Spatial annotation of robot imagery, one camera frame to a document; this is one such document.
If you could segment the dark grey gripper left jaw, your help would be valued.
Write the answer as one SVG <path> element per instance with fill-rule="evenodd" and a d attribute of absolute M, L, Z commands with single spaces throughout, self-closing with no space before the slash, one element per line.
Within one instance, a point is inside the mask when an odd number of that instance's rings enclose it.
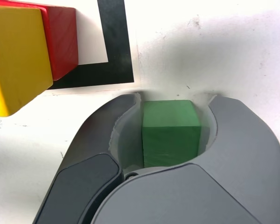
<path fill-rule="evenodd" d="M 81 125 L 34 219 L 36 224 L 89 224 L 103 200 L 143 167 L 138 93 L 105 103 Z"/>

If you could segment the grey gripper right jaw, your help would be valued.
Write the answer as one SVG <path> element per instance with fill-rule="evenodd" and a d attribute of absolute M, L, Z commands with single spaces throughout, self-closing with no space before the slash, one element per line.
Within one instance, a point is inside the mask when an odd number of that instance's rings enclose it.
<path fill-rule="evenodd" d="M 205 151 L 137 175 L 100 205 L 94 224 L 280 224 L 280 144 L 241 101 L 215 96 Z"/>

